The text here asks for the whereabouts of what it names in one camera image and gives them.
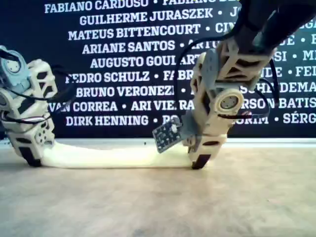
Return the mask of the left gripper moving beige finger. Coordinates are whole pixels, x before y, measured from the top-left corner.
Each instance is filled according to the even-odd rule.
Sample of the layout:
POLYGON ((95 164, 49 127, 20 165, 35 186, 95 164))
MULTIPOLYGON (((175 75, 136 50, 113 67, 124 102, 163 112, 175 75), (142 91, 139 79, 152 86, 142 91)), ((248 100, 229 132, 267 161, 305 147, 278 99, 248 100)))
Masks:
POLYGON ((52 129, 36 128, 34 132, 34 157, 42 158, 43 150, 54 145, 55 135, 52 129))

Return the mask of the right gripper beige lattice body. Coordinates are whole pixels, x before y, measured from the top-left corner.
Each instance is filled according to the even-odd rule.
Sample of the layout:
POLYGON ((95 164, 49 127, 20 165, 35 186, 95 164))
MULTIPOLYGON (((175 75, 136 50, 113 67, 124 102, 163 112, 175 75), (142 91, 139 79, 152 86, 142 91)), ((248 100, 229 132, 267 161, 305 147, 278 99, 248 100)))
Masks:
MULTIPOLYGON (((273 62, 274 49, 251 49, 242 51, 234 39, 225 40, 215 48, 202 53, 194 66, 191 88, 195 95, 201 90, 222 91, 224 89, 245 87, 257 93, 264 100, 261 113, 241 112, 242 106, 235 116, 221 115, 226 119, 266 118, 270 106, 262 92, 256 89, 263 68, 273 62)), ((198 133, 198 124, 194 119, 193 109, 184 115, 184 140, 198 133)))

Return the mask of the right gripper moving beige finger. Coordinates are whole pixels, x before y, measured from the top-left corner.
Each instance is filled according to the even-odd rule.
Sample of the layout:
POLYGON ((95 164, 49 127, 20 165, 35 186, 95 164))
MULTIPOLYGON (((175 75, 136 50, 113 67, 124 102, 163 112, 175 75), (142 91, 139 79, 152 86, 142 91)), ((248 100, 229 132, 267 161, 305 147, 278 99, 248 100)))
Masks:
POLYGON ((219 91, 201 89, 194 97, 194 119, 198 125, 196 135, 204 135, 200 160, 192 161, 192 169, 202 169, 210 159, 218 155, 226 142, 227 133, 235 119, 222 118, 221 115, 235 116, 243 104, 244 96, 239 89, 230 88, 219 91))

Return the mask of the left gripper beige lattice body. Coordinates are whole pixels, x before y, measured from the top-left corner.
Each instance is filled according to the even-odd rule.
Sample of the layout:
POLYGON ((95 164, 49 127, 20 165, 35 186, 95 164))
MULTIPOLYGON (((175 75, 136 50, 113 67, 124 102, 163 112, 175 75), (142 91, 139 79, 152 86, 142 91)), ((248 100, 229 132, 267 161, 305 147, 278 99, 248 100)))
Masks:
MULTIPOLYGON (((24 92, 24 95, 30 97, 40 97, 45 98, 53 95, 53 88, 51 86, 39 85, 39 91, 32 91, 29 88, 24 92)), ((3 118, 3 121, 9 121, 9 118, 16 120, 30 120, 31 117, 43 117, 39 122, 50 116, 48 111, 48 102, 22 98, 14 93, 12 93, 8 88, 1 87, 1 93, 6 93, 9 98, 13 99, 13 104, 11 108, 8 108, 8 111, 4 111, 8 117, 3 118)))

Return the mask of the right gripper fixed beige finger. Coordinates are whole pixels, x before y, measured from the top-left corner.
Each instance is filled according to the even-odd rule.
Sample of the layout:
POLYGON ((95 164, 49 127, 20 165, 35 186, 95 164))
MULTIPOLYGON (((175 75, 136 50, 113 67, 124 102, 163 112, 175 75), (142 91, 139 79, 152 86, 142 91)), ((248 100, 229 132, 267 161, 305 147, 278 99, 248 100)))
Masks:
POLYGON ((202 155, 202 142, 204 135, 193 135, 184 140, 184 146, 188 147, 187 155, 190 160, 200 160, 202 155))

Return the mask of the left gripper fixed beige finger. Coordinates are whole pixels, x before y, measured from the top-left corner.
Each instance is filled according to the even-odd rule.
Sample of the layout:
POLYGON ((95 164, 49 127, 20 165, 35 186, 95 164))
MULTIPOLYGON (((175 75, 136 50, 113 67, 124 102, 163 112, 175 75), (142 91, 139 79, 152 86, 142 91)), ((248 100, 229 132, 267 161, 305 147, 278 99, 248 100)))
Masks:
POLYGON ((9 140, 16 154, 22 157, 29 166, 41 167, 41 151, 31 139, 10 134, 9 140))

